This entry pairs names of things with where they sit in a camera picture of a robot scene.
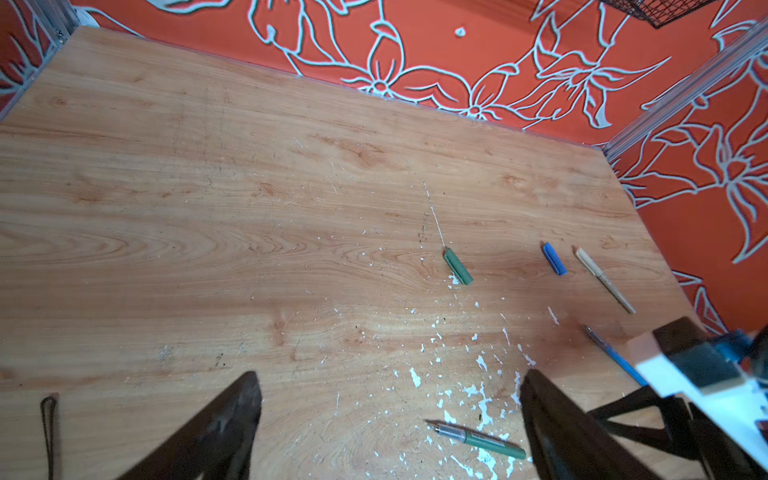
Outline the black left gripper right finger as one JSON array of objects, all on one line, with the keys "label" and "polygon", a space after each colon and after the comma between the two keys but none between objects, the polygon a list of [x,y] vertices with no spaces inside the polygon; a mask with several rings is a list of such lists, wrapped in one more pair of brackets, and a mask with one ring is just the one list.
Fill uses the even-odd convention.
[{"label": "black left gripper right finger", "polygon": [[541,479],[658,477],[541,371],[527,372],[520,398],[529,449]]}]

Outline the green pen cap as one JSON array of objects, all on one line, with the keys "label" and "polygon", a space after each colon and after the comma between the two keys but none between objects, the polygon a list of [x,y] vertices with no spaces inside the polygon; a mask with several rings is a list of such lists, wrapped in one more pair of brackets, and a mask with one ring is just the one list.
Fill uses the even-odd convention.
[{"label": "green pen cap", "polygon": [[453,275],[462,285],[471,285],[473,283],[473,277],[452,249],[446,248],[443,258],[453,272]]}]

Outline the beige pen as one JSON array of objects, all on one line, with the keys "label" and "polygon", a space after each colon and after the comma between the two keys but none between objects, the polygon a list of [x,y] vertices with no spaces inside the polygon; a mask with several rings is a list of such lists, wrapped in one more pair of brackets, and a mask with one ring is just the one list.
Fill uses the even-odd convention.
[{"label": "beige pen", "polygon": [[613,284],[613,282],[605,274],[598,275],[597,279],[629,314],[637,313],[634,306],[629,302],[629,300],[620,292],[620,290]]}]

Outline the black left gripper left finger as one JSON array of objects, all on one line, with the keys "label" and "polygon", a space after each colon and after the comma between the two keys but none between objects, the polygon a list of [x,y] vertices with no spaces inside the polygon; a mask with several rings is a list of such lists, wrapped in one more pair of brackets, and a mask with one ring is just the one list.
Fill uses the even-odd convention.
[{"label": "black left gripper left finger", "polygon": [[262,408],[257,374],[243,373],[123,479],[247,479]]}]

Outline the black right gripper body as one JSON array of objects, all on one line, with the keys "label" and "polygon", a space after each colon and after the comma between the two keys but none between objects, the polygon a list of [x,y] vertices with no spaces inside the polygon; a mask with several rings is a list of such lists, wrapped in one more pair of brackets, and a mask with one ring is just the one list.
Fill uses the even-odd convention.
[{"label": "black right gripper body", "polygon": [[767,470],[739,447],[693,403],[661,399],[665,451],[697,460],[708,479],[766,479]]}]

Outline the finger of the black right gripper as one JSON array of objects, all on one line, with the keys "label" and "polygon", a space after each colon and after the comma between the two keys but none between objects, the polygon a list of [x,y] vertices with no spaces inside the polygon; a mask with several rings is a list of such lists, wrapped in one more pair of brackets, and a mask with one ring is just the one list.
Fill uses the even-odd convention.
[{"label": "finger of the black right gripper", "polygon": [[588,414],[596,419],[610,419],[657,406],[660,400],[661,398],[650,386],[644,386],[618,400],[590,410]]},{"label": "finger of the black right gripper", "polygon": [[671,437],[665,429],[640,427],[621,424],[610,420],[600,420],[600,425],[610,434],[643,444],[667,444]]}]

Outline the green pen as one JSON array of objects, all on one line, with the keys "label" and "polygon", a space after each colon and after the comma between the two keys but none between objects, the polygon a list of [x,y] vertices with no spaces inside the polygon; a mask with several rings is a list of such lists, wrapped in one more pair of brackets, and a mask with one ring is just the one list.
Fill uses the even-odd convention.
[{"label": "green pen", "polygon": [[528,458],[528,455],[524,449],[505,440],[498,439],[465,427],[436,420],[426,420],[425,423],[431,427],[438,435],[445,436],[451,440],[467,444],[472,447],[499,453],[518,460],[525,460]]}]

